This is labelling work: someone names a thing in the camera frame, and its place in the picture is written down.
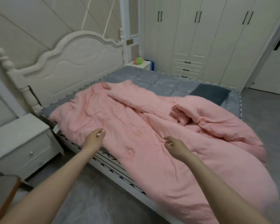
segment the pink comforter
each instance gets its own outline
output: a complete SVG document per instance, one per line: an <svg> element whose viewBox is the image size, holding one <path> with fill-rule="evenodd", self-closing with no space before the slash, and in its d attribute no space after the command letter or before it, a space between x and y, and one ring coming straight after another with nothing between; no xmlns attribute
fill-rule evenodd
<svg viewBox="0 0 280 224"><path fill-rule="evenodd" d="M184 223L218 223L193 174L172 158L164 136L184 141L249 203L264 211L278 198L261 141L244 122L196 96L162 97L134 85L97 83L50 115L78 145L96 128L103 146L118 159L155 203Z"/></svg>

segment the bed headboard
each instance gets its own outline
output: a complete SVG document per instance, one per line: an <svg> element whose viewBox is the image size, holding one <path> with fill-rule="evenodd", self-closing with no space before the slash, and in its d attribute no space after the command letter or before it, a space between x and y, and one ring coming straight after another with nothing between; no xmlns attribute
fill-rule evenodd
<svg viewBox="0 0 280 224"><path fill-rule="evenodd" d="M36 64L22 69L0 48L0 63L35 113L127 64L126 42L91 31L76 31L43 53Z"/></svg>

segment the tag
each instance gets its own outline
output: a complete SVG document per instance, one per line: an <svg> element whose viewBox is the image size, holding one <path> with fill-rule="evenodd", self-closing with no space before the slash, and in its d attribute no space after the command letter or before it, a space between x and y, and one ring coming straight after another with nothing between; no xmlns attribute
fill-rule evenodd
<svg viewBox="0 0 280 224"><path fill-rule="evenodd" d="M57 134L59 130L60 130L60 126L56 124L55 127L53 128L54 134Z"/></svg>

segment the wardrobe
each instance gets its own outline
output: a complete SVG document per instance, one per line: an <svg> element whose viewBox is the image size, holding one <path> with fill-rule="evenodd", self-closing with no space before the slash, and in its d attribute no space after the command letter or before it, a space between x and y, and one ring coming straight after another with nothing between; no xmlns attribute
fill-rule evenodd
<svg viewBox="0 0 280 224"><path fill-rule="evenodd" d="M280 0L145 0L155 71L242 89L280 19Z"/></svg>

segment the white nightstand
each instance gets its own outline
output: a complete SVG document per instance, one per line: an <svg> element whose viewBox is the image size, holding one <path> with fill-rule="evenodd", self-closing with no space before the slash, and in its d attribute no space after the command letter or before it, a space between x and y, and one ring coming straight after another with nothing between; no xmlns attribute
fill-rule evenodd
<svg viewBox="0 0 280 224"><path fill-rule="evenodd" d="M128 63L127 66L143 68L145 70L150 71L150 64L151 64L151 61L143 61L142 64L133 64L133 61L132 61L132 62Z"/></svg>
<svg viewBox="0 0 280 224"><path fill-rule="evenodd" d="M0 127L0 172L22 180L63 149L50 127L32 114Z"/></svg>

